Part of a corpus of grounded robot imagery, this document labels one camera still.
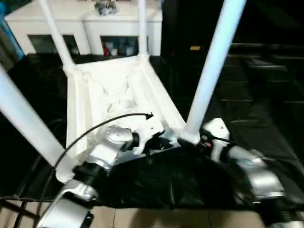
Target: white frame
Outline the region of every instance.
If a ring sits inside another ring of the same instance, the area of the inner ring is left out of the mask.
[[[84,111],[86,105],[83,99],[77,100],[77,96],[81,98],[82,95],[82,91],[77,90],[77,87],[81,86],[81,83],[77,82],[81,76],[81,72],[77,70],[77,67],[82,67],[83,69],[87,67],[88,70],[96,71],[98,75],[100,75],[98,65],[109,65],[109,67],[111,67],[110,65],[117,66],[119,62],[130,61],[131,65],[136,63],[139,70],[143,72],[144,75],[141,79],[146,80],[144,86],[147,86],[147,88],[145,88],[145,90],[150,89],[150,95],[158,105],[161,105],[159,109],[162,113],[173,123],[172,125],[182,128],[183,120],[180,120],[181,117],[178,110],[174,106],[168,93],[164,90],[159,78],[156,76],[148,61],[145,0],[139,0],[139,55],[137,57],[108,60],[107,63],[94,62],[83,65],[74,64],[63,37],[60,35],[47,0],[39,0],[39,2],[46,16],[59,56],[63,62],[63,69],[67,76],[69,76],[68,78],[75,80],[72,87],[74,87],[73,89],[75,89],[76,93],[76,96],[73,97],[73,100],[76,102],[76,109]],[[246,0],[225,0],[223,3],[215,34],[187,120],[187,125],[180,134],[182,138],[189,142],[197,143],[199,140],[199,129],[201,128],[205,112],[222,70],[245,3]],[[62,147],[39,119],[13,82],[9,80],[9,77],[2,67],[0,67],[0,110],[34,148],[54,166],[56,159],[58,159],[63,151]],[[76,116],[76,120],[82,120],[82,118],[80,118],[82,114],[83,113],[80,113],[80,116]],[[67,181],[71,176],[72,166],[72,159],[66,156],[58,167],[63,173],[61,173],[60,176],[57,175],[57,178],[61,181]]]

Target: table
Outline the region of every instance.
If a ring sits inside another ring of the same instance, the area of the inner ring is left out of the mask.
[[[104,56],[73,56],[76,63],[100,61]],[[178,59],[150,57],[155,72],[183,118],[195,92],[199,66]],[[205,121],[221,117],[232,139],[272,158],[288,201],[282,209],[303,209],[304,79],[302,59],[229,57],[226,60]],[[58,140],[65,145],[67,78],[56,55],[28,55],[10,77]],[[37,201],[51,167],[1,116],[0,195],[3,199]],[[113,208],[249,209],[235,200],[227,174],[193,148],[160,153],[113,168],[98,205]],[[61,184],[52,180],[44,200],[51,200]]]

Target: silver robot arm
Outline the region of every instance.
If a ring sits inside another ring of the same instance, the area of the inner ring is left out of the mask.
[[[130,129],[110,126],[101,142],[92,148],[75,176],[61,189],[38,222],[37,228],[88,228],[94,216],[90,210],[119,152],[138,147],[140,136]]]

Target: floor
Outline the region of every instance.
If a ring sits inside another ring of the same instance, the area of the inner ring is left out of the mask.
[[[37,203],[27,210],[35,212]],[[258,214],[237,211],[112,209],[96,207],[91,228],[264,228]],[[2,209],[0,228],[13,228],[16,213]],[[32,228],[33,221],[23,217],[21,228]]]

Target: cabinet door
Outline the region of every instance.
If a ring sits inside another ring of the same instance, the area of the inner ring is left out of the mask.
[[[28,35],[36,53],[57,53],[56,46],[51,35]],[[79,49],[73,35],[63,35],[70,54],[79,54]]]
[[[112,49],[112,47],[117,49],[118,56],[129,56],[126,54],[127,52],[132,53],[131,55],[138,53],[137,21],[85,21],[84,25],[92,54],[103,55],[105,43],[109,45],[107,49]],[[147,23],[148,52],[150,55],[160,55],[161,29],[161,22]]]
[[[16,40],[24,54],[37,52],[52,52],[54,43],[50,39],[50,31],[45,21],[8,21]],[[90,54],[90,46],[86,37],[83,23],[80,21],[57,21],[58,28],[71,51],[81,55]]]

